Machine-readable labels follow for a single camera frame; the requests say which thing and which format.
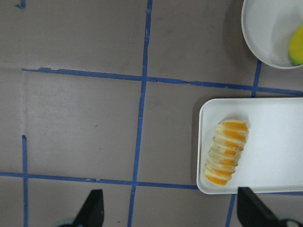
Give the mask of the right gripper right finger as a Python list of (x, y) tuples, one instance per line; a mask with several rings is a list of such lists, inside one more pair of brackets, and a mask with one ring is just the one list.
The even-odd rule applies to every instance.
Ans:
[(243, 227), (301, 227), (303, 225), (295, 219), (279, 219), (249, 187), (238, 187), (237, 218)]

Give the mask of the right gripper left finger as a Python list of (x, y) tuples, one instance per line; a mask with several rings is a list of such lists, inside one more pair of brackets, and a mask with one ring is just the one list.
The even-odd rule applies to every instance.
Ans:
[(103, 223), (103, 190), (91, 190), (71, 225), (73, 227), (102, 227)]

